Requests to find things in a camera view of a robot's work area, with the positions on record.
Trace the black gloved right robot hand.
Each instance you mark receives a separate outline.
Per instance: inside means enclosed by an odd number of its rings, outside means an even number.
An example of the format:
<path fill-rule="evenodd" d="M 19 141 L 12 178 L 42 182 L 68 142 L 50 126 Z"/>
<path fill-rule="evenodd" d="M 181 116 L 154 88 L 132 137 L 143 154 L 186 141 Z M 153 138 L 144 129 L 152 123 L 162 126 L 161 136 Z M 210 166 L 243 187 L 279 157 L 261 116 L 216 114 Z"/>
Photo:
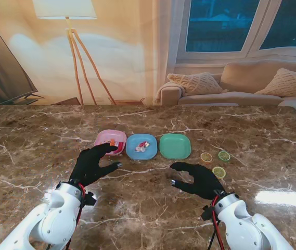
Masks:
<path fill-rule="evenodd" d="M 171 185 L 189 194 L 195 194 L 207 200 L 216 197 L 215 191 L 225 192 L 215 174 L 202 165 L 193 165 L 186 162 L 175 162 L 170 165 L 176 171 L 186 171 L 194 178 L 193 183 L 172 180 Z"/>

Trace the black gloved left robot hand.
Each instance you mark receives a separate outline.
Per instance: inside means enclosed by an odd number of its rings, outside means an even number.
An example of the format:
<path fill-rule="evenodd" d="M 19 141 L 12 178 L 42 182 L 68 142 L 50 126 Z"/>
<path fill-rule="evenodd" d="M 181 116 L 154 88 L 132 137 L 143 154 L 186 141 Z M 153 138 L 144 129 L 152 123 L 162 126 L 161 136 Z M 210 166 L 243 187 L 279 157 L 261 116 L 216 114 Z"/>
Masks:
<path fill-rule="evenodd" d="M 117 170 L 120 166 L 122 166 L 120 162 L 113 162 L 105 167 L 99 166 L 100 160 L 107 153 L 111 153 L 117 149 L 118 148 L 116 146 L 104 143 L 81 151 L 79 157 L 77 158 L 75 167 L 69 177 L 69 183 L 73 185 L 81 184 L 86 187 L 96 182 L 101 177 Z"/>

